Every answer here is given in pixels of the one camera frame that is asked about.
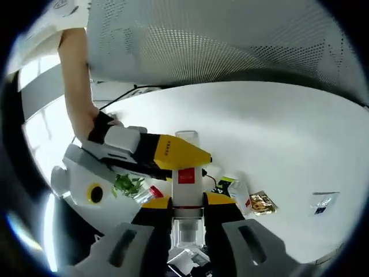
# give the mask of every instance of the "person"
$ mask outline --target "person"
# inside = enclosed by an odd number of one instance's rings
[[[100,111],[92,102],[85,28],[64,30],[58,52],[64,78],[67,113],[74,134],[79,139],[87,139]],[[110,124],[121,123],[113,120]]]

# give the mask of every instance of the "white table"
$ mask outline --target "white table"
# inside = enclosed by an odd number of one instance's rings
[[[366,200],[369,112],[336,95],[278,83],[211,83],[135,96],[107,111],[117,112],[125,126],[145,126],[149,133],[196,130],[215,164],[226,172],[242,170],[250,193],[264,190],[278,205],[276,214],[253,217],[283,239],[299,262],[316,260],[344,242]],[[49,159],[63,147],[50,146],[43,156]],[[42,163],[48,178],[56,162]],[[314,192],[340,195],[314,216],[309,205]],[[130,221],[139,209],[123,196],[112,197],[100,210],[66,200],[102,233]]]

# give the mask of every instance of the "food packet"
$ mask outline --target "food packet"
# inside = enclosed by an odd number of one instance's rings
[[[256,215],[266,215],[276,212],[277,206],[264,191],[250,195],[253,211]]]

